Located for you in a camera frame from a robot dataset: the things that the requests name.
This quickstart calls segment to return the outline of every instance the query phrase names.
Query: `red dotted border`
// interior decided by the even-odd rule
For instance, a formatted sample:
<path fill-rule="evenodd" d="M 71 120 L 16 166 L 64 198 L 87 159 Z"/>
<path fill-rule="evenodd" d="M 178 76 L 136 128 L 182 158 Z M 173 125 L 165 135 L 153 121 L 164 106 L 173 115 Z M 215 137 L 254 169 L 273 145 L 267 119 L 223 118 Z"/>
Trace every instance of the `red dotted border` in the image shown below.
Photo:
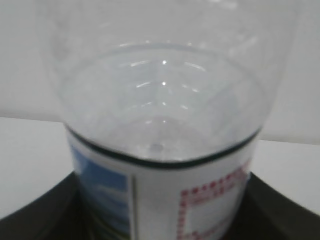
<path fill-rule="evenodd" d="M 229 218 L 222 220 L 217 226 L 214 226 L 199 234 L 197 231 L 185 233 L 186 215 L 188 208 L 204 204 L 216 198 L 222 197 L 229 192 L 235 185 L 242 183 L 247 178 L 247 172 L 251 160 L 245 162 L 242 166 L 227 174 L 226 176 L 204 184 L 202 186 L 185 189 L 180 193 L 179 211 L 176 228 L 176 240 L 202 240 L 213 235 L 220 227 L 222 227 Z"/>

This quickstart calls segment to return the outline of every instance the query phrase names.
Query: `white wall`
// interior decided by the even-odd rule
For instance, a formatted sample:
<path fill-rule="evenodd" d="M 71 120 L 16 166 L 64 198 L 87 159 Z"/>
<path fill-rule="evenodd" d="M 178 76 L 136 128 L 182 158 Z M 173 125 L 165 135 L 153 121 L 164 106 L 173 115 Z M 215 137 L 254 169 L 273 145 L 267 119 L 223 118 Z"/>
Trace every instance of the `white wall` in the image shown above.
<path fill-rule="evenodd" d="M 320 1 L 306 0 L 267 140 L 320 144 Z M 35 34 L 33 0 L 0 0 L 0 117 L 58 121 Z"/>

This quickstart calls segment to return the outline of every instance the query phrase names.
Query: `black surface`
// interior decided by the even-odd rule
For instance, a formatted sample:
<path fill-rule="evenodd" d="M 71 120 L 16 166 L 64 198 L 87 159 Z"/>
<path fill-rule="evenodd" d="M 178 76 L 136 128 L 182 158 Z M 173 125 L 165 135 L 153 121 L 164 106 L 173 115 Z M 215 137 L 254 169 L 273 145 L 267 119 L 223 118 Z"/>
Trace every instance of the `black surface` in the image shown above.
<path fill-rule="evenodd" d="M 1 220 L 0 240 L 89 240 L 84 216 L 71 174 L 40 199 Z M 320 217 L 252 175 L 225 239 L 320 240 Z"/>

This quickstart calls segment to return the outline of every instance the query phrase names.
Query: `bottle label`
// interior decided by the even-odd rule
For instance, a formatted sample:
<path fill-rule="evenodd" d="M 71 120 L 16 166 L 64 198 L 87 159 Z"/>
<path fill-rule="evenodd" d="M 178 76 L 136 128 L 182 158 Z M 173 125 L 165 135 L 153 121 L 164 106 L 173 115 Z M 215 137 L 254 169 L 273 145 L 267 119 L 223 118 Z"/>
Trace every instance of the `bottle label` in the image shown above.
<path fill-rule="evenodd" d="M 142 160 L 68 128 L 92 229 L 108 240 L 219 240 L 240 205 L 258 132 L 211 156 Z"/>

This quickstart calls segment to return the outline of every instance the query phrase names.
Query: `blue label section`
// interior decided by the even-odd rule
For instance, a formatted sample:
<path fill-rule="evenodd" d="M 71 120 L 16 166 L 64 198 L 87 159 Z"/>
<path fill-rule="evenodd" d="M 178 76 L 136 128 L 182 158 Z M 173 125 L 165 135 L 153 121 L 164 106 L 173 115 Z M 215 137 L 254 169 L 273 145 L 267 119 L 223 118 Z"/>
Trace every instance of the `blue label section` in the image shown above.
<path fill-rule="evenodd" d="M 129 179 L 93 163 L 71 146 L 89 215 L 106 239 L 130 240 Z"/>

